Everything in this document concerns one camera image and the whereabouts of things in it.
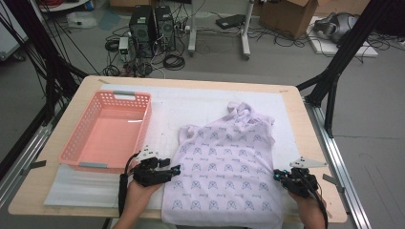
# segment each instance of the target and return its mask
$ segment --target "pink plastic basket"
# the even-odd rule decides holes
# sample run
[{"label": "pink plastic basket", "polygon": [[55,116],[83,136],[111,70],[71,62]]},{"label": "pink plastic basket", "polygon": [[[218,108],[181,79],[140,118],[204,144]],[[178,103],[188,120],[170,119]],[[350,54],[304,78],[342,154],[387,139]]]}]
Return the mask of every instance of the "pink plastic basket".
[{"label": "pink plastic basket", "polygon": [[76,170],[122,173],[141,150],[151,114],[150,94],[95,92],[59,161]]}]

